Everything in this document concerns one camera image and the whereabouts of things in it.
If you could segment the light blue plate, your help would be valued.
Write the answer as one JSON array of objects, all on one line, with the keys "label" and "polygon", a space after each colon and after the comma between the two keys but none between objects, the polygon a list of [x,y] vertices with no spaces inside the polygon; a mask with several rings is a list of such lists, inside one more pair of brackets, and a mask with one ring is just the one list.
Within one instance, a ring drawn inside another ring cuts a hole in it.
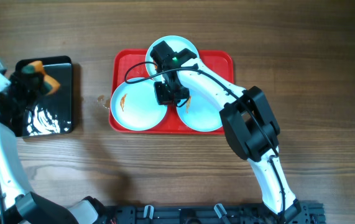
[{"label": "light blue plate", "polygon": [[167,113],[167,106],[159,105],[153,80],[139,77],[120,84],[114,91],[110,110],[114,120],[131,131],[146,131],[157,126]]},{"label": "light blue plate", "polygon": [[219,111],[199,93],[190,90],[190,99],[177,108],[181,121],[190,129],[211,132],[222,127]]},{"label": "light blue plate", "polygon": [[[152,59],[152,57],[150,56],[150,53],[153,50],[153,48],[155,47],[155,45],[161,43],[161,41],[165,41],[168,44],[168,46],[172,48],[172,50],[174,52],[180,52],[183,49],[189,49],[190,51],[195,53],[197,57],[200,57],[199,52],[196,49],[196,47],[188,39],[181,37],[181,36],[177,36],[177,35],[168,35],[168,36],[164,36],[164,37],[157,39],[155,42],[153,42],[153,44],[151,44],[151,46],[148,48],[148,51],[145,55],[146,62],[155,62]],[[145,67],[146,67],[147,73],[150,76],[155,75],[157,73],[155,65],[148,63],[145,65]],[[164,81],[163,76],[158,76],[158,77],[155,77],[152,79],[155,82]]]}]

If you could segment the orange green sponge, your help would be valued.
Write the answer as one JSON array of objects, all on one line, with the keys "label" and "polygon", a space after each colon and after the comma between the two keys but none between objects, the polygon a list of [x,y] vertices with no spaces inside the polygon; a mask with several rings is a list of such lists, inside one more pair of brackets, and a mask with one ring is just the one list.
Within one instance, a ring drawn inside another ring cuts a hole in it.
[{"label": "orange green sponge", "polygon": [[60,83],[47,74],[40,60],[27,64],[21,72],[29,86],[41,95],[52,95],[60,88]]}]

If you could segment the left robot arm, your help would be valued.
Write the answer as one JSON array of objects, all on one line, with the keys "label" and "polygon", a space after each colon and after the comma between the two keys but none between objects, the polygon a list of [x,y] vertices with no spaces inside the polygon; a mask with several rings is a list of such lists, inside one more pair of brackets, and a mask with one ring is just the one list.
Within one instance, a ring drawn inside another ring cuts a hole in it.
[{"label": "left robot arm", "polygon": [[103,217],[92,197],[65,208],[36,194],[19,159],[14,130],[21,116],[59,86],[44,70],[23,68],[9,78],[0,73],[0,223],[98,223]]}]

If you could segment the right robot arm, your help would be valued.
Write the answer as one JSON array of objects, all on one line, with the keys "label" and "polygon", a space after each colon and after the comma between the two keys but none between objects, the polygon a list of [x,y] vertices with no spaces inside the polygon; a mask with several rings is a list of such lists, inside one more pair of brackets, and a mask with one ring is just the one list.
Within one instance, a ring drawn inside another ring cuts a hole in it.
[{"label": "right robot arm", "polygon": [[196,91],[219,113],[233,152],[248,161],[262,192],[263,204],[279,223],[292,221],[300,207],[290,190],[279,158],[279,124],[264,92],[232,84],[208,68],[189,48],[176,51],[166,41],[154,44],[148,55],[164,82],[155,84],[161,105],[177,103]]}]

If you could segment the black water tray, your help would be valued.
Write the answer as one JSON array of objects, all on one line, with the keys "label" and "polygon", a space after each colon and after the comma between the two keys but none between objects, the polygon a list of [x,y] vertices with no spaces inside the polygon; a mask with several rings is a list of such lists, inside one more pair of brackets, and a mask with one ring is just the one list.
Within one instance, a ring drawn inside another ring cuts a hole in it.
[{"label": "black water tray", "polygon": [[73,129],[73,64],[63,56],[39,58],[45,72],[59,82],[60,88],[28,106],[17,137],[66,134]]}]

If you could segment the red plastic tray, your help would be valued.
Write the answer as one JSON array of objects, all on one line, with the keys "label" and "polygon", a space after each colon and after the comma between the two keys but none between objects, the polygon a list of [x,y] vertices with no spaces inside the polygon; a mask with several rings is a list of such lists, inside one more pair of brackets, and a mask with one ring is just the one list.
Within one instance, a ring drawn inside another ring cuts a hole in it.
[{"label": "red plastic tray", "polygon": [[[122,96],[117,92],[117,87],[124,81],[127,69],[145,60],[146,49],[124,49],[114,59],[112,95]],[[199,55],[202,61],[213,71],[229,82],[234,81],[234,63],[231,56],[220,50],[201,50]],[[188,116],[184,108],[169,106],[163,120],[155,127],[145,130],[143,134],[196,134],[196,135],[222,135],[224,130],[221,126],[211,131],[197,131],[189,128],[183,116]]]}]

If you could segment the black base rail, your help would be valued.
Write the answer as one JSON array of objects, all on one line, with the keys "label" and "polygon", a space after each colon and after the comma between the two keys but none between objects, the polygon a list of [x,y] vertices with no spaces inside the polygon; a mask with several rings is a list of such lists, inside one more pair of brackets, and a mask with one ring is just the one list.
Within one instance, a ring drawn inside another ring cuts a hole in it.
[{"label": "black base rail", "polygon": [[306,201],[295,202],[282,216],[271,212],[263,203],[245,203],[240,206],[218,203],[204,207],[110,206],[107,213],[108,217],[103,223],[111,224],[326,224],[323,204]]}]

